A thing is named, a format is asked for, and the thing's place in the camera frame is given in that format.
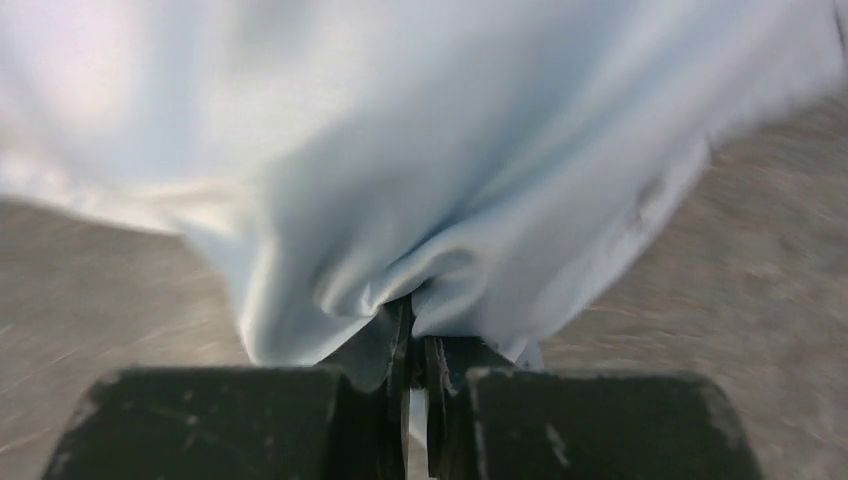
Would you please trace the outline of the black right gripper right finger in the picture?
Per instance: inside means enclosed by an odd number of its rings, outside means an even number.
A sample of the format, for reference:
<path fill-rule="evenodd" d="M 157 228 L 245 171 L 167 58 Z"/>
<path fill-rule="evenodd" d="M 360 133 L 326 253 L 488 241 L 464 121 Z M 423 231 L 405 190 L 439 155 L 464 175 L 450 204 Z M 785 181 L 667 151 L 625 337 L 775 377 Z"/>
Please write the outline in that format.
<path fill-rule="evenodd" d="M 681 371 L 521 369 L 476 338 L 423 342 L 438 479 L 759 479 L 741 419 Z"/>

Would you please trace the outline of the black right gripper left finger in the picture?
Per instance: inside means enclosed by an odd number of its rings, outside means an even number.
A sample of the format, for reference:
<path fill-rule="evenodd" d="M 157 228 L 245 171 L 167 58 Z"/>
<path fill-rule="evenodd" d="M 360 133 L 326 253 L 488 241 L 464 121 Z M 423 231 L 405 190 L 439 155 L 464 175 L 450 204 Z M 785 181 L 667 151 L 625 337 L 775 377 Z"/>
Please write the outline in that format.
<path fill-rule="evenodd" d="M 47 479 L 403 479 L 411 302 L 312 367 L 135 367 L 81 397 Z"/>

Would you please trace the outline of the light blue pillowcase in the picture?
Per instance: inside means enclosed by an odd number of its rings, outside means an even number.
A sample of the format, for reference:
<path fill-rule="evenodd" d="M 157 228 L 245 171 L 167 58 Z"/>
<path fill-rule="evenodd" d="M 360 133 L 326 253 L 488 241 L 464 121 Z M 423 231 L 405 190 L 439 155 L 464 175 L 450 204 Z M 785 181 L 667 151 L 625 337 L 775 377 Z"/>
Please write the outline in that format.
<path fill-rule="evenodd" d="M 5 1 L 1 192 L 184 237 L 259 364 L 404 296 L 516 358 L 846 77 L 843 1 Z"/>

